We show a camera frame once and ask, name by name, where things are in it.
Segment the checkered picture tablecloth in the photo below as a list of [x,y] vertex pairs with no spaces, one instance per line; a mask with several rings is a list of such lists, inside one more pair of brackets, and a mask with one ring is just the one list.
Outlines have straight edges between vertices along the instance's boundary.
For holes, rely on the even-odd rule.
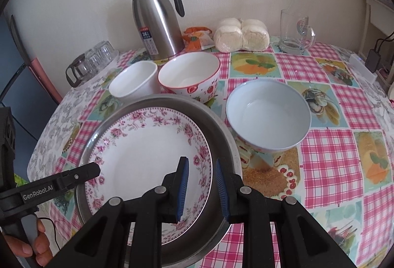
[[[352,51],[317,42],[301,58],[279,50],[276,38],[265,52],[214,52],[222,67],[217,96],[209,103],[226,120],[228,95],[247,80],[267,77],[286,82],[300,93],[323,99],[325,93],[339,109],[312,114],[312,130],[298,152],[275,157],[294,169],[301,183],[273,188],[274,197],[300,197],[302,204],[342,246],[357,267],[378,267],[393,246],[393,108],[380,86],[370,85],[349,64]],[[273,72],[252,68],[254,61],[273,62]],[[240,267],[240,227],[231,228],[224,241],[201,267]]]

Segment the stainless steel thermos jug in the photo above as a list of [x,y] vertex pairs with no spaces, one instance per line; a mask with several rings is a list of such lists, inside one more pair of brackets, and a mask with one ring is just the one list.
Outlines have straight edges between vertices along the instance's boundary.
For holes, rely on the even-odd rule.
[[177,17],[184,17],[182,0],[132,0],[133,18],[153,60],[165,60],[185,47]]

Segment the white power strip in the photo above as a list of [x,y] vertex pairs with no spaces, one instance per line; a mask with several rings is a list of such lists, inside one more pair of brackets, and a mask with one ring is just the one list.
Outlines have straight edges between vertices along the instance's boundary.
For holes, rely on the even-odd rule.
[[373,84],[377,80],[377,74],[372,73],[366,66],[365,62],[357,54],[351,54],[349,64],[359,73],[359,75],[368,83]]

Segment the white wooden shelf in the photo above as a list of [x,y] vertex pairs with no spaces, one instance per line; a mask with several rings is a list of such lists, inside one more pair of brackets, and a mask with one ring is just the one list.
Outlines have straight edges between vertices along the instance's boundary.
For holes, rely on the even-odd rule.
[[381,56],[377,75],[382,87],[393,83],[393,10],[378,0],[365,0],[365,23],[359,55],[366,59],[370,50]]

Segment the orange snack packet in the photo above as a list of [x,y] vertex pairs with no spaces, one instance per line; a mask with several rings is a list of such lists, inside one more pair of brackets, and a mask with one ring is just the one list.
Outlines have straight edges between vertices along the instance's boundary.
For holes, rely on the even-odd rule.
[[185,52],[200,52],[214,46],[212,30],[207,27],[189,27],[182,38],[185,43]]

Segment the grey floral cloth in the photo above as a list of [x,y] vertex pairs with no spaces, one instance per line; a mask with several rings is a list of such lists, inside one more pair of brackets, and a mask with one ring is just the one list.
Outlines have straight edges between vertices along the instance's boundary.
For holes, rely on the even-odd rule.
[[65,95],[33,151],[27,166],[30,181],[79,165],[92,132],[121,106],[108,91],[111,81],[142,52],[120,54],[98,76]]

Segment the white square bowl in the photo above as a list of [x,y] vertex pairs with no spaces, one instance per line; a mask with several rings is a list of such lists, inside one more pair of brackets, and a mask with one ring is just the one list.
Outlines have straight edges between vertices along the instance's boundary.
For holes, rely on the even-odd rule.
[[109,92],[124,104],[151,94],[159,94],[157,64],[152,61],[133,63],[112,80]]

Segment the light blue floral bowl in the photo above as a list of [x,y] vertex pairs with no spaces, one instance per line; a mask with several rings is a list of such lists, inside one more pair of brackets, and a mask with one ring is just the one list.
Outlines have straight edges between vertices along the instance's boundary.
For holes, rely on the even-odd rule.
[[267,79],[237,86],[227,98],[226,117],[239,139],[268,153],[298,145],[311,127],[311,112],[301,94]]

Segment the stainless steel round pan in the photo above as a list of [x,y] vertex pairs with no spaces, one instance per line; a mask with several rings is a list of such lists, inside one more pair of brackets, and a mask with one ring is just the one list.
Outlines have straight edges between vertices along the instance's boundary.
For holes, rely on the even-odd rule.
[[[190,117],[202,130],[208,141],[214,161],[224,161],[224,168],[238,175],[242,174],[240,155],[234,138],[224,122],[204,104],[175,94],[155,94],[138,98],[118,109],[104,120],[90,135],[80,156],[80,165],[89,163],[98,137],[104,133],[111,121],[133,112],[139,108],[166,107],[173,108]],[[202,214],[184,235],[162,246],[163,267],[188,267],[209,254],[227,235],[230,224],[223,218],[216,181],[212,188]]]

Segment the glass beer mug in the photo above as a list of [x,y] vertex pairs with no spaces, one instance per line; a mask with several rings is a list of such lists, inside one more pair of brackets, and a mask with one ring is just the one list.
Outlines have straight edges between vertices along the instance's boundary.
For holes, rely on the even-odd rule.
[[316,33],[309,24],[309,17],[289,10],[280,12],[279,49],[287,54],[303,55],[314,46]]

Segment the bag of steamed buns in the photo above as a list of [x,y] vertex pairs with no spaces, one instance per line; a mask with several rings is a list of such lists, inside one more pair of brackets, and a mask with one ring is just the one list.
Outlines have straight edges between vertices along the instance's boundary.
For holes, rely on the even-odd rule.
[[220,52],[263,52],[270,45],[270,35],[258,19],[226,18],[218,23],[214,43]]

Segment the floral rimmed round plate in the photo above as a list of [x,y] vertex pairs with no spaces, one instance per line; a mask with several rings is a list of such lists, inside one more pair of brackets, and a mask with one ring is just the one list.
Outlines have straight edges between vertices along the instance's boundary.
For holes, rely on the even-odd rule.
[[171,108],[140,108],[95,134],[82,164],[94,162],[101,171],[84,184],[87,214],[95,214],[110,198],[142,196],[176,170],[180,157],[189,160],[184,212],[177,224],[162,226],[162,243],[184,235],[204,209],[212,186],[212,155],[198,125]]

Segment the strawberry pattern bowl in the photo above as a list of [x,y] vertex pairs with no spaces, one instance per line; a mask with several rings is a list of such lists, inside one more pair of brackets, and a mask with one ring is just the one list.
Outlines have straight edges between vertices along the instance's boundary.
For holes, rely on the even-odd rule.
[[158,81],[169,93],[207,103],[216,93],[221,62],[208,52],[182,54],[165,63],[158,73]]

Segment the black power adapter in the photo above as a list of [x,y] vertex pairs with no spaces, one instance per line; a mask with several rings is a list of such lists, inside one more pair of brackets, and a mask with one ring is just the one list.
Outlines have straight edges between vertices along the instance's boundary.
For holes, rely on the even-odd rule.
[[381,54],[377,50],[370,49],[367,59],[365,61],[365,67],[371,72],[375,73],[379,67],[381,61]]

